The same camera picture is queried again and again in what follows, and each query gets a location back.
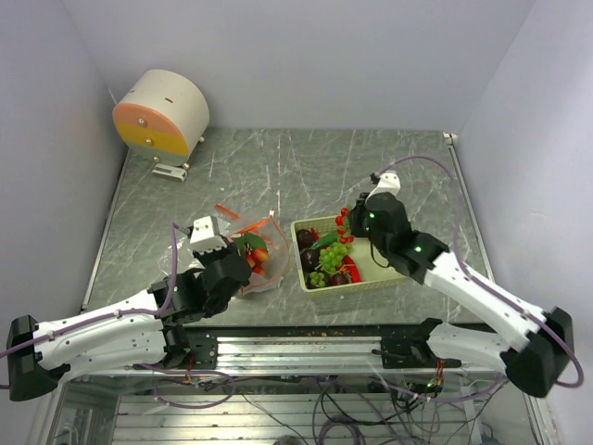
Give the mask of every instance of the dark purple fruit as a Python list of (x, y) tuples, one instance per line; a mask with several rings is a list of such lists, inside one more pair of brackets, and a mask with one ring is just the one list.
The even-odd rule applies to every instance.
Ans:
[(330, 285), (330, 275), (325, 272), (314, 272), (310, 273), (307, 277), (307, 289), (321, 289), (322, 287), (328, 287)]
[(313, 272), (315, 268), (319, 266), (319, 250), (317, 248), (313, 250), (305, 250), (300, 254), (300, 263), (304, 272)]
[(342, 273), (335, 273), (330, 280), (330, 286), (349, 285), (347, 277)]
[(296, 243), (298, 244), (298, 250), (303, 248), (309, 248), (315, 242), (315, 237), (307, 229), (300, 229), (296, 232)]

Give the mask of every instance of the fruit basket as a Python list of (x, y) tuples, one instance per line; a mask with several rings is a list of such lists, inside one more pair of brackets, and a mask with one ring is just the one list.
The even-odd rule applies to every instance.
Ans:
[[(348, 252), (348, 255), (356, 263), (362, 281), (360, 283), (350, 283), (341, 286), (328, 286), (324, 288), (308, 289), (306, 282), (307, 276), (303, 272), (300, 261), (300, 252), (297, 243), (297, 231), (301, 229), (310, 230), (311, 228), (314, 229), (319, 236), (327, 235), (335, 231), (335, 216), (326, 216), (323, 218), (314, 218), (310, 220), (298, 220), (292, 222), (290, 225), (290, 234), (295, 246), (298, 280), (300, 281), (300, 286), (307, 294), (344, 294), (347, 292), (377, 289), (380, 287), (395, 286), (402, 279), (405, 279), (404, 275), (397, 273), (394, 269), (384, 269), (375, 264), (371, 258), (371, 246), (369, 240), (366, 238), (356, 238), (352, 243), (352, 249)], [(376, 250), (375, 258), (379, 262), (386, 262), (385, 258), (383, 258)]]

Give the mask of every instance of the white wall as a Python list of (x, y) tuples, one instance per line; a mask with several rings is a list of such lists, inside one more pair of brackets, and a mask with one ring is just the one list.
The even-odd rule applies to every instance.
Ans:
[[(58, 0), (0, 0), (0, 336), (13, 318), (80, 308), (123, 146), (113, 103)], [(6, 361), (0, 363), (6, 383)], [(0, 393), (0, 442), (23, 444), (37, 401)]]
[(64, 0), (117, 99), (145, 70), (204, 92), (215, 126), (465, 123), (534, 0)]
[(574, 317), (588, 380), (551, 393), (571, 445), (591, 443), (591, 42), (593, 3), (538, 0), (460, 135), (461, 166), (498, 281)]

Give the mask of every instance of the marble table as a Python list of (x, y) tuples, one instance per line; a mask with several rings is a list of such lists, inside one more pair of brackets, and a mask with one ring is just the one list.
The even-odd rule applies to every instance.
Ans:
[[(237, 213), (276, 208), (287, 236), (290, 222), (336, 214), (370, 191), (369, 174), (390, 160), (427, 154), (451, 170), (452, 154), (439, 132), (380, 130), (209, 129), (196, 148), (184, 184), (151, 174), (152, 164), (131, 154), (115, 197), (86, 308), (126, 299), (162, 278), (158, 259), (170, 244), (169, 224), (189, 225), (219, 203)], [(400, 164), (398, 197), (414, 227), (446, 243), (455, 222), (446, 175), (431, 163)], [(461, 215), (467, 262), (485, 272), (472, 219)], [(360, 293), (310, 298), (293, 264), (281, 287), (234, 298), (229, 309), (201, 324), (304, 325), (419, 323), (426, 317), (477, 322), (455, 301), (411, 280)]]

